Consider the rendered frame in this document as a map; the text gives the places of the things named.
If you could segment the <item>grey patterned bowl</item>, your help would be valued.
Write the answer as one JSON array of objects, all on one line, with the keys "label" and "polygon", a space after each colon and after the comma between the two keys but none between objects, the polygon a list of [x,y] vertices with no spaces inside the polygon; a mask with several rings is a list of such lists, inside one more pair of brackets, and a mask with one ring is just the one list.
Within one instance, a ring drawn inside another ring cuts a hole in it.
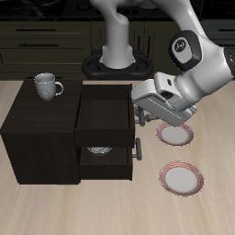
[{"label": "grey patterned bowl", "polygon": [[110,153],[111,147],[88,147],[87,148],[93,155],[102,157]]}]

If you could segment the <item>dark kitchen cupboards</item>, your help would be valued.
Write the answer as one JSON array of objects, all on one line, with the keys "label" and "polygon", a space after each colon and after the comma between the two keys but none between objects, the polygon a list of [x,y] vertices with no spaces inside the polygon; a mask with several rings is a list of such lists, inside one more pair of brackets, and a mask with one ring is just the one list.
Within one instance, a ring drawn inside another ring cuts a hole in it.
[{"label": "dark kitchen cupboards", "polygon": [[63,0],[0,0],[0,80],[38,73],[85,79],[82,66],[98,39],[89,22],[60,22]]}]

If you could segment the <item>dark wooden cabinet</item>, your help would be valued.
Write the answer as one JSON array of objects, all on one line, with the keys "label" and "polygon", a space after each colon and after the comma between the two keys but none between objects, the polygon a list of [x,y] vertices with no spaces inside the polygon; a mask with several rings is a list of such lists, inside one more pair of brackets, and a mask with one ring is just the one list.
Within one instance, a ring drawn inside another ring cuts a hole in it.
[{"label": "dark wooden cabinet", "polygon": [[64,90],[42,100],[25,81],[0,128],[17,182],[21,185],[80,183],[74,127],[81,81],[62,82]]}]

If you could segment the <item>white plate with red rim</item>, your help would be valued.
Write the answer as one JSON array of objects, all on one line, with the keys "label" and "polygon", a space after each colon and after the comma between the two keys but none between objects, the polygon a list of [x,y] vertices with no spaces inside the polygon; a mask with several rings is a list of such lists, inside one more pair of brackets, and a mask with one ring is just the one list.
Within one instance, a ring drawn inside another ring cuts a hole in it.
[{"label": "white plate with red rim", "polygon": [[186,124],[173,127],[168,123],[162,123],[156,129],[156,136],[165,144],[182,147],[194,139],[194,131]]},{"label": "white plate with red rim", "polygon": [[193,196],[201,191],[203,174],[188,162],[169,162],[159,172],[162,187],[177,196]]}]

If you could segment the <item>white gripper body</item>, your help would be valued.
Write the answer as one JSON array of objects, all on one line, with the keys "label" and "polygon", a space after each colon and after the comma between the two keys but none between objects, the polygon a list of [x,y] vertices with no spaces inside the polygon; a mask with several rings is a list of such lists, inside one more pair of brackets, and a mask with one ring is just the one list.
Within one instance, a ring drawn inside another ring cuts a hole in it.
[{"label": "white gripper body", "polygon": [[196,113],[196,106],[190,106],[184,111],[172,109],[168,101],[157,93],[153,79],[147,79],[133,88],[131,101],[174,127],[182,125]]}]

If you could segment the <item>grey patterned mug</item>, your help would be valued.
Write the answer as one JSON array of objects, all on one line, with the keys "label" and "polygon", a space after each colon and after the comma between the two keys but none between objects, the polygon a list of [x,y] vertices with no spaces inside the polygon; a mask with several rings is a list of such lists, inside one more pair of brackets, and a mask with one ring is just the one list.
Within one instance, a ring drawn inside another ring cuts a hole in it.
[{"label": "grey patterned mug", "polygon": [[[37,93],[44,101],[51,101],[55,96],[63,93],[63,85],[55,80],[52,73],[40,73],[34,78]],[[59,93],[56,92],[56,86],[61,87]]]}]

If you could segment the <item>flat black base plate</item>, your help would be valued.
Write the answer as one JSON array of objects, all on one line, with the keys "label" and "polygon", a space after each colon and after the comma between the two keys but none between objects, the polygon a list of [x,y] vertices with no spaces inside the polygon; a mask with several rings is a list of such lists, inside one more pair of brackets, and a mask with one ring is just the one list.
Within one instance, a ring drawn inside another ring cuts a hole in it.
[{"label": "flat black base plate", "polygon": [[140,81],[145,80],[153,72],[153,63],[142,50],[134,50],[136,60],[124,69],[111,69],[100,62],[101,50],[93,50],[82,66],[83,73],[91,81]]}]

